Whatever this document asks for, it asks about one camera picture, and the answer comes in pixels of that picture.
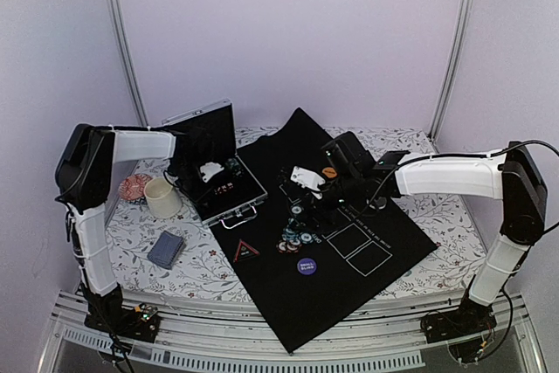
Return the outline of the orange big blind button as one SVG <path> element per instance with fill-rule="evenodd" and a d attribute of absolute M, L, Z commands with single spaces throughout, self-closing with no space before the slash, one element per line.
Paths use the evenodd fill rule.
<path fill-rule="evenodd" d="M 337 172 L 332 167 L 326 167 L 322 170 L 322 174 L 326 176 L 328 179 L 333 179 L 337 177 Z"/>

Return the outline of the green poker chip stack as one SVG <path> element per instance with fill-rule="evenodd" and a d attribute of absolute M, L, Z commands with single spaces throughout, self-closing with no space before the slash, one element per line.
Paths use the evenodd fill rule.
<path fill-rule="evenodd" d="M 228 159 L 225 162 L 225 166 L 229 170 L 229 172 L 231 173 L 231 176 L 233 176 L 233 177 L 242 176 L 243 169 L 242 169 L 240 163 L 238 162 L 238 160 L 236 158 Z"/>

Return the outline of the chip pile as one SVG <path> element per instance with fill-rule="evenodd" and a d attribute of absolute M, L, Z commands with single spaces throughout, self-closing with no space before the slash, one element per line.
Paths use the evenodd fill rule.
<path fill-rule="evenodd" d="M 294 204 L 289 208 L 290 217 L 283 228 L 276 249 L 279 253 L 297 253 L 304 245 L 318 245 L 319 235 L 307 224 L 304 207 Z"/>

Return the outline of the purple small blind button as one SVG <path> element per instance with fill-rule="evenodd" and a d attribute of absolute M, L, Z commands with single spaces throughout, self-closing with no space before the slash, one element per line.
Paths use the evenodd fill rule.
<path fill-rule="evenodd" d="M 303 258 L 297 262 L 297 270 L 302 275 L 313 275 L 317 270 L 317 263 L 311 258 Z"/>

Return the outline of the blue playing card deck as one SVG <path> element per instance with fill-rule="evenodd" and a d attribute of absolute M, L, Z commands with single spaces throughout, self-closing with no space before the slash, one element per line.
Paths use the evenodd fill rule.
<path fill-rule="evenodd" d="M 183 248 L 183 237 L 164 231 L 148 253 L 148 260 L 160 268 L 170 270 Z"/>

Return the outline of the black round dealer button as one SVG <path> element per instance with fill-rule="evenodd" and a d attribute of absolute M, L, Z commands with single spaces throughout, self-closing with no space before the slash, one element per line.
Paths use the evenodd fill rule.
<path fill-rule="evenodd" d="M 369 207 L 374 210 L 382 210 L 387 204 L 387 199 L 385 197 L 379 197 L 372 200 L 369 204 Z"/>

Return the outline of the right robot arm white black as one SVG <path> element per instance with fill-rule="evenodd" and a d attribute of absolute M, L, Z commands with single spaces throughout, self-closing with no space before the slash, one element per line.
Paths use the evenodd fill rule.
<path fill-rule="evenodd" d="M 291 179 L 309 190 L 315 208 L 327 209 L 361 198 L 380 210 L 392 198 L 421 194 L 488 197 L 503 204 L 503 222 L 485 262 L 452 315 L 452 327 L 469 335 L 486 318 L 498 292 L 520 268 L 529 249 L 548 232 L 548 189 L 526 142 L 477 154 L 385 153 L 374 160 L 347 132 L 322 148 L 332 179 L 309 169 L 293 169 Z"/>

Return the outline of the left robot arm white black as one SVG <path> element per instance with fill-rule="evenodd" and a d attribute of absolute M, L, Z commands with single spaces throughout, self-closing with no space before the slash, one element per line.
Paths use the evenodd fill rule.
<path fill-rule="evenodd" d="M 55 171 L 59 187 L 56 200 L 69 211 L 68 237 L 77 246 L 82 282 L 93 296 L 104 297 L 119 287 L 105 233 L 105 202 L 113 166 L 144 159 L 170 159 L 175 165 L 192 163 L 201 144 L 192 131 L 176 126 L 76 126 Z"/>

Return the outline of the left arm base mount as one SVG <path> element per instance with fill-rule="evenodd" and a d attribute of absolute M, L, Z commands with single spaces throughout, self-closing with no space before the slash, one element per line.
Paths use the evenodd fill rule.
<path fill-rule="evenodd" d="M 142 311 L 126 309 L 119 302 L 116 305 L 110 303 L 108 307 L 89 302 L 85 325 L 118 337 L 154 343 L 161 320 L 158 314 L 146 319 Z"/>

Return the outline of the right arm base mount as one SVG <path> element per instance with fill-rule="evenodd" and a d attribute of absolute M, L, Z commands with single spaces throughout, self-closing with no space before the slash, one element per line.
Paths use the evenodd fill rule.
<path fill-rule="evenodd" d="M 463 364 L 477 362 L 483 356 L 496 325 L 492 306 L 481 306 L 469 300 L 462 301 L 458 308 L 447 312 L 433 311 L 420 321 L 420 328 L 428 343 L 488 332 L 487 338 L 479 335 L 476 339 L 448 346 L 451 357 Z"/>

